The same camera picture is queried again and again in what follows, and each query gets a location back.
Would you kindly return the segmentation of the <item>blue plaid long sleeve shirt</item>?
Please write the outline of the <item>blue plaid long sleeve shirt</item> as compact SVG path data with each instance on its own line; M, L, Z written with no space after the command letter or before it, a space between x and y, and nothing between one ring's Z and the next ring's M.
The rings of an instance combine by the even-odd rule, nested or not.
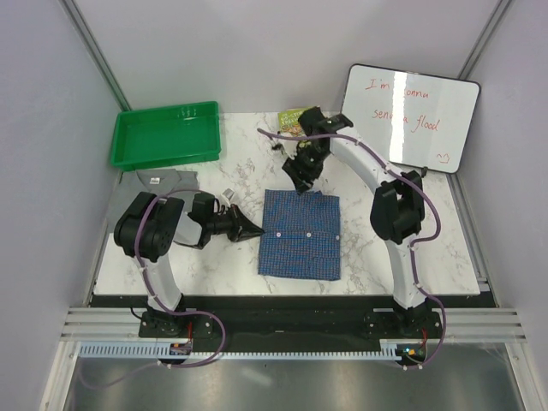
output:
M341 279L341 211L337 196L267 190L258 273L333 282Z

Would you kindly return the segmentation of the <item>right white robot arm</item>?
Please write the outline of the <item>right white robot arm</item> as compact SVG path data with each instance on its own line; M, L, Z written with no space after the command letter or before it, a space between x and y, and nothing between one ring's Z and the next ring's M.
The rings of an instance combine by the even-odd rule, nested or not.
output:
M377 237L385 241L393 276L393 299L402 310L392 315L394 331L411 337L423 326L415 308L425 302L418 290L410 257L411 241L420 233L425 218L424 200L417 192L422 177L395 167L357 134L354 124L343 114L324 116L319 107L303 111L298 118L305 138L300 138L296 154L285 161L283 171L297 193L313 187L324 169L324 161L335 156L356 173L373 194L370 223Z

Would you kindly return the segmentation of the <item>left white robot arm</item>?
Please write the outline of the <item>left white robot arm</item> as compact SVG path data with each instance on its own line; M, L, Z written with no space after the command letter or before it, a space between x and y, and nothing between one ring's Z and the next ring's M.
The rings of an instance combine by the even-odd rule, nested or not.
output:
M176 285L169 260L175 243L203 249L215 235L232 242L262 236L265 231L247 218L235 204L223 205L215 195L190 189L190 211L185 200L173 193L158 196L140 192L114 228L114 242L133 259L146 286L147 305L162 311L158 327L170 337L178 337L188 327L188 316L179 311L182 292Z

